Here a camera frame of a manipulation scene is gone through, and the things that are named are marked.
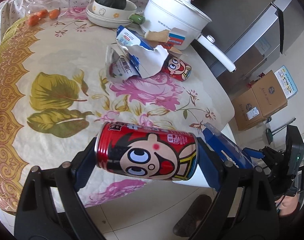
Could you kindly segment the person right hand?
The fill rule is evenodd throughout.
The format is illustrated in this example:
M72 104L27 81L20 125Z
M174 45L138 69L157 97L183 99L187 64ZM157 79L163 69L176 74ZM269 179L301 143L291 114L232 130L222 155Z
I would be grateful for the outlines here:
M296 210L298 202L299 202L298 194L296 194L293 197L284 196L284 197L281 197L280 199L278 199L276 201L276 204L279 205L279 207L278 207L278 209L280 210L279 216L285 217L285 216L289 216L290 214L292 214Z

